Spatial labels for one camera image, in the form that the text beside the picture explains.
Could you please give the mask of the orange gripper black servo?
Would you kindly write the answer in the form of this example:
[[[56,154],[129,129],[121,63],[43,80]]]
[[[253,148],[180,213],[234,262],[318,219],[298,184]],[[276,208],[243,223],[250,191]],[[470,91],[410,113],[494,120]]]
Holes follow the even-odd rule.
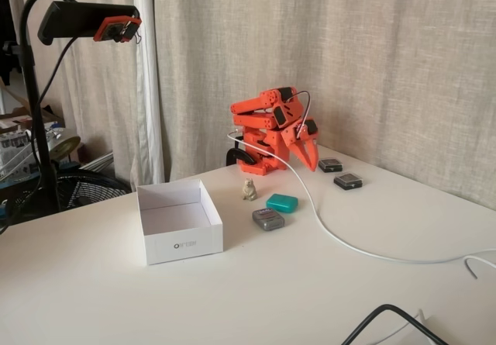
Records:
[[[287,147],[293,145],[293,154],[310,170],[314,171],[319,162],[316,143],[318,127],[314,119],[299,119],[281,131]]]

